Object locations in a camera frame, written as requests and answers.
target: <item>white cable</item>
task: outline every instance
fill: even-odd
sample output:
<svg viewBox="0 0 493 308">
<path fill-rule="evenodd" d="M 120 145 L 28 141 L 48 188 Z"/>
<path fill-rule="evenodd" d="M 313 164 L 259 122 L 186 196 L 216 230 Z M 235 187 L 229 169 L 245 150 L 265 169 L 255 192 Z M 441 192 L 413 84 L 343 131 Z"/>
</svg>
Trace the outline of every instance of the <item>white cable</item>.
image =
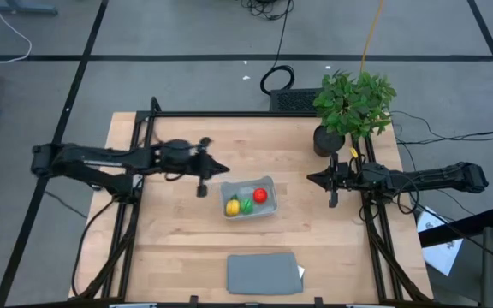
<svg viewBox="0 0 493 308">
<path fill-rule="evenodd" d="M 7 25 L 7 27 L 9 27 L 11 30 L 13 30 L 16 34 L 20 35 L 23 39 L 25 39 L 27 41 L 27 43 L 30 45 L 27 49 L 27 53 L 26 55 L 24 56 L 19 56 L 15 59 L 10 59 L 10 60 L 7 60 L 7 61 L 0 61 L 0 64 L 5 64 L 5 63 L 11 63 L 11 62 L 15 62 L 15 61 L 20 61 L 20 60 L 24 60 L 26 59 L 28 56 L 30 56 L 30 52 L 32 52 L 32 42 L 27 39 L 27 37 L 25 37 L 24 35 L 22 35 L 22 33 L 19 33 L 16 29 L 13 28 L 13 26 L 11 26 L 4 18 L 3 16 L 1 15 L 0 13 L 0 18 L 1 20 L 5 23 L 5 25 Z"/>
</svg>

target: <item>yellow cable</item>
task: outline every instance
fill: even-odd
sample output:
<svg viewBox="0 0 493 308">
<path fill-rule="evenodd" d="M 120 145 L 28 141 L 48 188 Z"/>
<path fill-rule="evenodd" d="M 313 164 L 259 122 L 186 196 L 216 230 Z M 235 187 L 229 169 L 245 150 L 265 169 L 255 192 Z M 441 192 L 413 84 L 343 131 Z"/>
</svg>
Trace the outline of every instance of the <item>yellow cable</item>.
<svg viewBox="0 0 493 308">
<path fill-rule="evenodd" d="M 382 12 L 383 0 L 380 0 L 380 5 L 377 7 L 376 17 L 374 17 L 374 21 L 372 22 L 372 28 L 370 29 L 370 33 L 368 34 L 368 38 L 366 39 L 365 50 L 363 51 L 363 58 L 360 60 L 360 72 L 362 73 L 365 68 L 365 57 L 366 51 L 368 50 L 368 45 L 370 45 L 370 41 L 372 40 L 372 34 L 374 34 L 374 29 L 376 28 L 377 18 L 380 16 Z"/>
</svg>

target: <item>black plant pot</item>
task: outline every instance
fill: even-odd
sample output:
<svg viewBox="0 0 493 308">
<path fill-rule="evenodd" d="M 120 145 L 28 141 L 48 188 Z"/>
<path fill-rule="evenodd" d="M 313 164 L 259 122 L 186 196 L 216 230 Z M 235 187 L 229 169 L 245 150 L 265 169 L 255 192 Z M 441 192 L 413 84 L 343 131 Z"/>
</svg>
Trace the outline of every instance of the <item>black plant pot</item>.
<svg viewBox="0 0 493 308">
<path fill-rule="evenodd" d="M 338 132 L 326 133 L 326 127 L 319 126 L 313 134 L 313 150 L 320 157 L 329 157 L 330 154 L 340 150 L 346 142 L 346 137 Z"/>
</svg>

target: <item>green leaves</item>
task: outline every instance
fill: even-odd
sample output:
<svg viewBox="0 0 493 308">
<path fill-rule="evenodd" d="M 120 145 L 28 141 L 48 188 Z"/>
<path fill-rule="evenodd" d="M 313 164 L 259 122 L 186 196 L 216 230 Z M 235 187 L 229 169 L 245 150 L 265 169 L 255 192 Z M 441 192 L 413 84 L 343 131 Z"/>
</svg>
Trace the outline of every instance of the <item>green leaves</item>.
<svg viewBox="0 0 493 308">
<path fill-rule="evenodd" d="M 323 90 L 313 101 L 327 132 L 350 133 L 354 139 L 385 131 L 389 105 L 396 91 L 387 77 L 362 72 L 355 81 L 340 70 L 322 79 Z"/>
</svg>

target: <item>plastic container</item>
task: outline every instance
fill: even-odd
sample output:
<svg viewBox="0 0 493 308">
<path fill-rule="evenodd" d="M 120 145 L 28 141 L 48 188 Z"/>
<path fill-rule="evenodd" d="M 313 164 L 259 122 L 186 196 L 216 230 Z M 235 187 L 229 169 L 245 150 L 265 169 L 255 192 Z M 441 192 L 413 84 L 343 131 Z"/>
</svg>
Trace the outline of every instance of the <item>plastic container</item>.
<svg viewBox="0 0 493 308">
<path fill-rule="evenodd" d="M 263 188 L 267 192 L 267 200 L 262 204 L 253 199 L 254 190 Z M 249 198 L 254 203 L 254 210 L 250 214 L 239 213 L 237 216 L 226 215 L 226 204 L 236 195 L 239 200 Z M 277 211 L 277 196 L 273 180 L 264 176 L 259 180 L 243 181 L 237 183 L 223 182 L 220 186 L 220 201 L 222 203 L 223 216 L 231 220 L 243 220 L 262 216 L 269 216 Z"/>
</svg>

